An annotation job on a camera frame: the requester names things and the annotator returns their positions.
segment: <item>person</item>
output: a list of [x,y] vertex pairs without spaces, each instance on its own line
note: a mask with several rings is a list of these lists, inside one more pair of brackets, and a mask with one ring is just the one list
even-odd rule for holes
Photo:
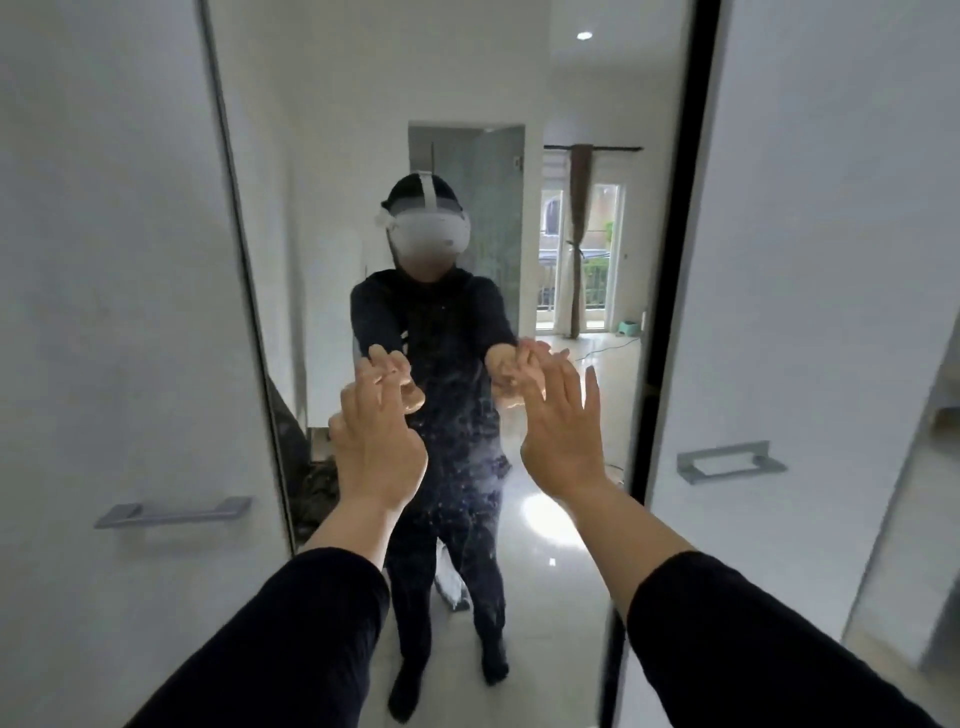
[[[353,333],[374,365],[403,367],[410,426],[430,454],[386,560],[402,657],[388,707],[406,722],[430,656],[438,539],[470,595],[484,678],[495,685],[509,672],[496,530],[510,464],[497,405],[522,403],[519,370],[539,372],[531,343],[511,331],[496,284],[456,265],[469,243],[469,219],[449,184],[428,172],[404,177],[381,203],[378,221],[396,267],[354,287]],[[387,351],[406,352],[406,359],[397,364]]]
[[[569,361],[535,354],[545,394],[521,380],[523,463],[571,515],[672,725],[936,725],[842,645],[610,482],[595,373],[587,370],[582,400]],[[404,421],[401,380],[398,371],[360,362],[330,423],[339,504],[309,550],[271,577],[129,726],[356,726],[388,608],[380,573],[387,544],[427,468],[427,449]]]

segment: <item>brown curtain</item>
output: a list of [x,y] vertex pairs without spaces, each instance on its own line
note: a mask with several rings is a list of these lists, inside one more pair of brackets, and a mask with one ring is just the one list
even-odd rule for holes
[[590,201],[590,177],[593,174],[593,145],[574,144],[570,148],[570,222],[573,239],[573,310],[570,312],[570,338],[580,335],[580,293],[583,275],[584,254],[580,245],[587,231],[587,215]]

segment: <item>black sleeve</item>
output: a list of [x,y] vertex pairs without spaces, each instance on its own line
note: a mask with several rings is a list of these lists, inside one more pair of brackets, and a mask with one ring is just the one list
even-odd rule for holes
[[128,723],[356,726],[387,583],[339,548],[297,556],[187,660]]
[[403,329],[390,306],[386,289],[375,279],[366,279],[350,292],[350,323],[353,336],[366,356],[370,347],[379,344],[387,352],[402,352]]
[[479,276],[471,280],[469,306],[474,323],[473,341],[481,359],[494,344],[516,346],[516,336],[510,330],[503,296],[496,283]]
[[627,633],[674,728],[935,726],[796,612],[702,553],[636,590]]

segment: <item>cable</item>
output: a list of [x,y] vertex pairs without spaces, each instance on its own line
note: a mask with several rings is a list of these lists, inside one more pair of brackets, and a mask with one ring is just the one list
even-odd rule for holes
[[574,359],[574,361],[583,361],[584,359],[589,359],[591,356],[593,356],[593,355],[596,354],[596,353],[608,352],[608,351],[610,351],[611,349],[623,349],[624,347],[629,347],[629,346],[630,346],[631,344],[633,344],[635,341],[639,341],[639,340],[640,340],[640,337],[638,336],[638,337],[635,338],[635,339],[631,339],[631,340],[628,341],[626,344],[618,344],[618,345],[615,346],[615,347],[604,347],[603,349],[595,349],[595,350],[593,350],[592,352],[590,352],[589,354],[587,354],[586,356],[581,356],[579,359]]

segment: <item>wrist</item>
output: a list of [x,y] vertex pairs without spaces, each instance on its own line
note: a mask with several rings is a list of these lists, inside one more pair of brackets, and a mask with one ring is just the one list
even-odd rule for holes
[[363,518],[365,520],[383,520],[386,522],[395,522],[403,511],[406,503],[391,502],[380,494],[359,493],[359,494],[340,494],[338,508],[349,511],[354,518]]
[[597,475],[587,480],[577,480],[570,483],[569,487],[564,488],[563,492],[560,493],[557,500],[571,516],[575,516],[578,511],[595,504],[598,498],[610,490],[619,489],[605,475]]

